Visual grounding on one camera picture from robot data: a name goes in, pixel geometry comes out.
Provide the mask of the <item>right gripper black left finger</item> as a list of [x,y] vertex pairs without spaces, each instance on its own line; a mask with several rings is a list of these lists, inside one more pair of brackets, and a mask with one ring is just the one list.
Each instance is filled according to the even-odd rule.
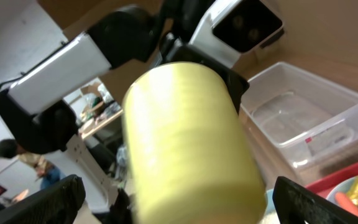
[[0,224],[72,224],[85,202],[81,177],[68,175],[0,211]]

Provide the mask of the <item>yellow cup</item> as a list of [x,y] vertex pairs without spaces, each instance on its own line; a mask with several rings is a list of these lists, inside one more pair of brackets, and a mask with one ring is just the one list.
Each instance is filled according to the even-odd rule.
[[123,101],[135,223],[257,223],[265,185],[223,79],[197,63],[140,76]]

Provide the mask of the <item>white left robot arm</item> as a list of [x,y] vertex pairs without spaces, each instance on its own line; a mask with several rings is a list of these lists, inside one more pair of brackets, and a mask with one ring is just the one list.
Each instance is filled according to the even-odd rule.
[[92,212],[107,212],[119,192],[85,148],[63,98],[109,70],[132,59],[146,62],[157,52],[154,66],[185,61],[212,68],[239,106],[249,86],[232,71],[239,51],[213,35],[218,24],[232,22],[238,7],[239,1],[165,1],[155,15],[135,4],[116,9],[9,88],[0,88],[0,117],[26,150],[52,154],[65,174],[83,179]]

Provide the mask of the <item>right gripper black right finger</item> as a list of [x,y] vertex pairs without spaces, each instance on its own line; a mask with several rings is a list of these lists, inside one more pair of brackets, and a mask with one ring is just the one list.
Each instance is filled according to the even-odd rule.
[[272,194],[281,224],[358,224],[358,216],[280,176]]

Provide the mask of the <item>light blue bowl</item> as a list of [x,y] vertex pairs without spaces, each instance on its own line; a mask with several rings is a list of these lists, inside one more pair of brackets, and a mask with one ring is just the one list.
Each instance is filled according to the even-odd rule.
[[265,209],[265,215],[274,212],[275,211],[275,205],[273,202],[273,189],[269,189],[265,192],[265,199],[266,199],[266,209]]

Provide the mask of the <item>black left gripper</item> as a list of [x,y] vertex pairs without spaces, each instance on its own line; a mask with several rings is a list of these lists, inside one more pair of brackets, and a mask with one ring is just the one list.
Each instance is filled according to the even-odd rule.
[[197,63],[214,70],[223,79],[232,103],[239,113],[241,97],[249,89],[249,83],[245,78],[197,49],[194,45],[183,41],[179,36],[167,32],[159,42],[158,54],[149,69],[173,62]]

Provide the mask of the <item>orange carrot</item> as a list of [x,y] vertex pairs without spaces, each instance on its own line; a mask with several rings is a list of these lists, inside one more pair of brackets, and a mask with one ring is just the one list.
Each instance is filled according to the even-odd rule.
[[337,204],[347,212],[358,217],[358,207],[343,192],[336,192],[334,196]]

